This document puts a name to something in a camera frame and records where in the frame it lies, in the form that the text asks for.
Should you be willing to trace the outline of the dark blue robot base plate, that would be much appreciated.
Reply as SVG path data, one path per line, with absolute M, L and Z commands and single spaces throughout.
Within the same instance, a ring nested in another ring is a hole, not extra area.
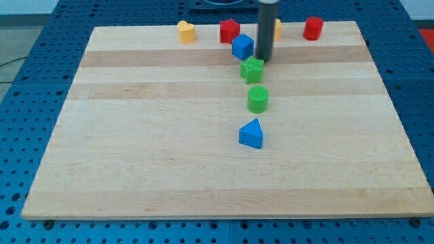
M 190 12 L 208 10 L 257 10 L 257 0 L 187 0 Z

